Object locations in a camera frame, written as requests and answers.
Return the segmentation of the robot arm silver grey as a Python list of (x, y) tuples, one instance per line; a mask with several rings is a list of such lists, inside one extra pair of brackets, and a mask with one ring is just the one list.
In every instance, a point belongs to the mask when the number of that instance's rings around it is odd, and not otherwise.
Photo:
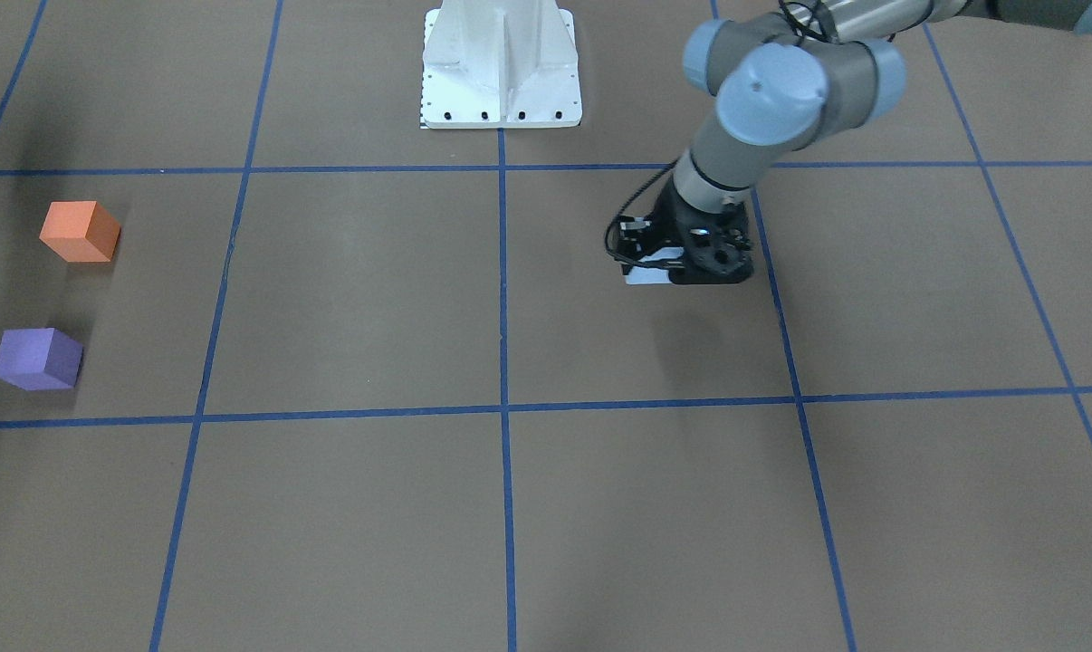
[(629, 284), (753, 276), (748, 204), (774, 162), (893, 110), (905, 95), (895, 34), (949, 17), (1092, 34), (1092, 1), (781, 1), (745, 22), (708, 21), (682, 54), (714, 108), (645, 217), (617, 215), (608, 254)]

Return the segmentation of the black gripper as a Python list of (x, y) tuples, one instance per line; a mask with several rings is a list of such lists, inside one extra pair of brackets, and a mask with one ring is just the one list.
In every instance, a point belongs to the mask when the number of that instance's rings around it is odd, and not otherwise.
[(646, 247), (650, 261), (677, 260), (667, 271), (674, 284), (737, 284), (753, 276), (752, 239), (746, 203), (704, 212), (688, 204), (666, 181), (648, 218), (657, 232)]

